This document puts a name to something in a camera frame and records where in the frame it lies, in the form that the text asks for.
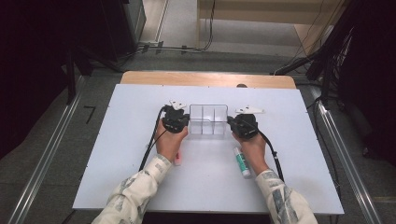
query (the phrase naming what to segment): wooden table edge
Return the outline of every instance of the wooden table edge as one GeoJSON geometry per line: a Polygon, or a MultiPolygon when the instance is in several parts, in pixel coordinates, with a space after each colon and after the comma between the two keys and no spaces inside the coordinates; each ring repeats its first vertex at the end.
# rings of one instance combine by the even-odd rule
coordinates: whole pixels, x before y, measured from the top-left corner
{"type": "Polygon", "coordinates": [[[218,72],[128,71],[120,84],[296,89],[292,77],[218,72]]]}

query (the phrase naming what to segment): green and white tube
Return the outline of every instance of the green and white tube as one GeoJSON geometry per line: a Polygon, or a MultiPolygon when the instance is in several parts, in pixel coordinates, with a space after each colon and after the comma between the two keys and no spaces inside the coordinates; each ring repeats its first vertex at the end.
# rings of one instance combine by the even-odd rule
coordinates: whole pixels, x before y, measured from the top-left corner
{"type": "Polygon", "coordinates": [[[250,170],[248,169],[248,162],[245,159],[244,154],[241,152],[239,147],[235,147],[233,149],[233,153],[235,154],[236,161],[238,161],[239,169],[242,172],[242,176],[244,178],[250,177],[250,170]]]}

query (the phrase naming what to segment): patterned sleeve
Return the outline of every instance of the patterned sleeve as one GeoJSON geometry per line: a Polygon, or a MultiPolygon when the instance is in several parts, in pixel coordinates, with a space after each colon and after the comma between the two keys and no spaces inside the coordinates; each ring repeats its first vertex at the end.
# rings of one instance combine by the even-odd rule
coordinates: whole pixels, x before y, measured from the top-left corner
{"type": "Polygon", "coordinates": [[[107,206],[93,224],[142,223],[150,198],[157,192],[171,166],[168,159],[157,154],[144,170],[125,179],[114,189],[107,206]]]}
{"type": "Polygon", "coordinates": [[[273,221],[277,223],[318,223],[303,195],[283,183],[269,169],[256,177],[273,221]]]}

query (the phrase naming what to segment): floor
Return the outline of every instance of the floor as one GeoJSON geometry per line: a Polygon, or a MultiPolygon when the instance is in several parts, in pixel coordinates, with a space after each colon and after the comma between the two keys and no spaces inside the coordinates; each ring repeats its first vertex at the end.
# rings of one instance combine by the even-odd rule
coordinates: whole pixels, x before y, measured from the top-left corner
{"type": "MultiPolygon", "coordinates": [[[[210,22],[201,20],[197,46],[196,0],[145,0],[144,3],[149,27],[143,32],[142,42],[163,41],[165,47],[177,48],[183,45],[188,48],[203,48],[207,44],[210,22]],[[160,24],[160,27],[152,25],[153,23],[160,24]]],[[[213,21],[212,28],[213,40],[208,51],[304,57],[293,24],[216,20],[213,21]]]]}
{"type": "MultiPolygon", "coordinates": [[[[183,34],[188,32],[191,24],[183,25],[178,22],[177,27],[185,27],[186,32],[176,30],[168,32],[175,28],[170,25],[172,23],[169,21],[172,20],[170,15],[175,16],[177,7],[191,7],[187,4],[189,1],[169,0],[166,17],[159,35],[159,40],[163,40],[164,44],[168,44],[171,47],[181,47],[181,45],[194,46],[195,39],[192,40],[191,37],[188,38],[186,34],[183,34]]],[[[178,15],[179,19],[177,21],[182,21],[180,19],[184,18],[182,15],[184,17],[191,16],[178,15]]],[[[221,37],[222,32],[217,33],[217,31],[214,31],[215,41],[208,52],[182,54],[179,51],[163,50],[157,54],[155,51],[149,51],[129,58],[123,68],[127,70],[219,71],[268,74],[293,60],[299,47],[298,38],[292,31],[285,31],[287,28],[282,27],[282,25],[268,25],[270,25],[268,29],[273,31],[272,35],[279,35],[282,38],[268,37],[266,39],[267,42],[261,46],[261,48],[267,50],[258,50],[259,52],[254,53],[249,46],[250,42],[246,41],[244,37],[241,36],[238,40],[236,36],[233,36],[234,40],[226,40],[226,35],[221,37]]],[[[251,26],[258,27],[258,24],[251,24],[251,26]]],[[[257,41],[255,42],[253,39],[259,40],[261,39],[260,36],[263,35],[265,34],[258,34],[258,37],[251,37],[252,39],[250,40],[252,40],[252,43],[257,44],[257,41]]],[[[306,80],[304,77],[305,71],[301,67],[297,71],[290,73],[290,75],[298,84],[298,89],[302,93],[305,104],[311,105],[315,100],[312,89],[317,87],[312,86],[312,83],[306,80]]],[[[62,141],[23,223],[61,223],[72,212],[71,207],[78,190],[79,180],[90,157],[111,94],[115,85],[120,83],[121,75],[106,68],[97,67],[91,77],[86,77],[86,84],[82,89],[81,98],[74,115],[70,119],[62,141]],[[87,122],[92,112],[89,106],[95,106],[96,109],[92,114],[92,118],[87,122]]],[[[24,186],[34,172],[35,166],[40,160],[64,112],[66,98],[67,92],[64,91],[43,114],[25,141],[0,160],[0,223],[7,223],[10,218],[24,186]]],[[[361,152],[364,144],[350,117],[340,110],[335,101],[330,101],[330,110],[338,130],[343,136],[348,152],[374,200],[374,205],[383,223],[394,223],[396,219],[396,178],[394,178],[396,176],[396,168],[385,161],[363,158],[361,152]]],[[[315,125],[312,107],[308,112],[313,125],[315,125]]],[[[365,223],[366,219],[361,211],[355,192],[321,119],[318,119],[318,129],[324,135],[324,141],[319,138],[319,142],[328,163],[329,172],[334,180],[338,176],[338,183],[334,185],[341,188],[341,202],[345,209],[345,214],[339,217],[338,223],[365,223]]],[[[91,223],[99,212],[77,211],[71,217],[69,223],[91,223]]],[[[317,216],[317,219],[319,223],[334,223],[335,217],[332,218],[332,222],[328,216],[324,215],[317,216]]]]}

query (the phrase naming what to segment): metal rail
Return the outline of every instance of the metal rail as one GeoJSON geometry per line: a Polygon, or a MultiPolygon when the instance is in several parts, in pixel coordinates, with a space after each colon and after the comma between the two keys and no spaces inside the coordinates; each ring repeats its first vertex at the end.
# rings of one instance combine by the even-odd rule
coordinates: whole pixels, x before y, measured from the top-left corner
{"type": "MultiPolygon", "coordinates": [[[[315,98],[320,96],[320,92],[318,90],[311,88],[311,91],[315,98]]],[[[337,152],[338,158],[340,159],[344,170],[346,171],[346,177],[348,178],[350,185],[355,192],[356,199],[361,206],[361,211],[363,212],[367,223],[381,224],[381,217],[375,209],[373,200],[361,179],[361,175],[359,174],[354,161],[349,156],[349,152],[343,141],[343,138],[338,132],[335,122],[332,119],[331,111],[326,110],[321,102],[319,102],[318,107],[320,110],[320,115],[322,116],[327,131],[329,132],[329,135],[332,139],[332,143],[334,144],[335,151],[337,152]]]]}
{"type": "Polygon", "coordinates": [[[70,105],[67,105],[64,109],[64,112],[59,120],[55,131],[52,134],[52,137],[47,144],[43,155],[41,156],[40,161],[38,162],[35,170],[33,171],[32,176],[24,187],[20,198],[18,199],[18,203],[8,221],[8,224],[22,224],[24,219],[26,218],[27,213],[29,212],[30,206],[35,199],[35,196],[38,193],[38,190],[41,186],[41,183],[44,180],[44,176],[46,175],[50,163],[58,149],[58,146],[64,136],[64,132],[70,122],[70,119],[73,117],[73,114],[78,105],[78,101],[81,98],[82,90],[85,86],[88,77],[79,77],[77,84],[77,95],[70,105]]]}

